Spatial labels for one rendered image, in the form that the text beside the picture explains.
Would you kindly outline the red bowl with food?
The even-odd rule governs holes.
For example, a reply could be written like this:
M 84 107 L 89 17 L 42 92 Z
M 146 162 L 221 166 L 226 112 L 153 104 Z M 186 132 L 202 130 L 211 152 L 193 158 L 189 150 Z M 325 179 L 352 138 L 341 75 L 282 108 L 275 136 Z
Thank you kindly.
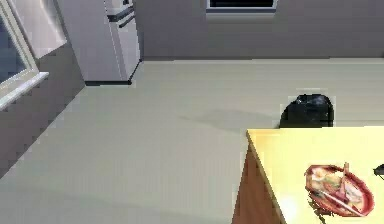
M 366 217 L 375 206 L 365 182 L 349 170 L 349 163 L 310 165 L 305 176 L 309 204 L 318 216 Z

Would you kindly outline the white fridge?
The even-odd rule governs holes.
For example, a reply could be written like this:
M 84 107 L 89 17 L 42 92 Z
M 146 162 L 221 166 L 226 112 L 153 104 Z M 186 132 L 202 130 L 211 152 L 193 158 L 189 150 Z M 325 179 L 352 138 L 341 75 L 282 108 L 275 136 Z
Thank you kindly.
M 87 86 L 130 85 L 141 63 L 134 0 L 57 0 Z M 107 16 L 125 7 L 134 12 L 118 22 Z M 125 27 L 118 24 L 135 18 Z

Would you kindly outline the black rubbish bin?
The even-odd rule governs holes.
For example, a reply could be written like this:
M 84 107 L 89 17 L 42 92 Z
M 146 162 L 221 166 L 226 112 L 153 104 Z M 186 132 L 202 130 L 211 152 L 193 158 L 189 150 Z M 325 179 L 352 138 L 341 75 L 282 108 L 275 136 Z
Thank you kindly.
M 323 94 L 302 94 L 290 102 L 281 114 L 279 128 L 332 127 L 334 108 Z

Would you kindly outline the yellow topped wooden table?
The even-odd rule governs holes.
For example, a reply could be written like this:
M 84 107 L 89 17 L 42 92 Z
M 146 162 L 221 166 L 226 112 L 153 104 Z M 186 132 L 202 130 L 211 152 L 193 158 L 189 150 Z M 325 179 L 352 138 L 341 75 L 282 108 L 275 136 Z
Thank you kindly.
M 384 224 L 384 126 L 249 129 L 248 150 L 231 224 Z M 366 217 L 319 219 L 304 173 L 312 165 L 350 165 L 374 196 Z

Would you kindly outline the grey framed window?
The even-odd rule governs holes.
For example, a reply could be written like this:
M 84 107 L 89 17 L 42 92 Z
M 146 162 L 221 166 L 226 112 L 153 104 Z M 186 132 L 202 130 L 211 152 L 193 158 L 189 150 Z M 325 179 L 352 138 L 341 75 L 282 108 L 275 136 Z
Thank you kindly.
M 279 0 L 206 0 L 207 13 L 275 13 Z

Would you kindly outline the white framed window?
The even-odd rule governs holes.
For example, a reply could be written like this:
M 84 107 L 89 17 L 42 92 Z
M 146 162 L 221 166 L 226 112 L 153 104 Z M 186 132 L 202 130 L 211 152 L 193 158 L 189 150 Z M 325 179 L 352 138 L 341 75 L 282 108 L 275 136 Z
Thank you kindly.
M 0 111 L 48 77 L 40 72 L 9 0 L 0 0 Z

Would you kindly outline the small black object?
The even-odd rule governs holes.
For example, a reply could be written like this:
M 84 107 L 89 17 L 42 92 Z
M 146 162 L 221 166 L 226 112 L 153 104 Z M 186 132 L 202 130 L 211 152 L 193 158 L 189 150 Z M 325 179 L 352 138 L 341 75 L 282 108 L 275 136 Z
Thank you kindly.
M 375 176 L 379 176 L 382 180 L 384 180 L 384 164 L 381 164 L 376 167 L 373 172 Z

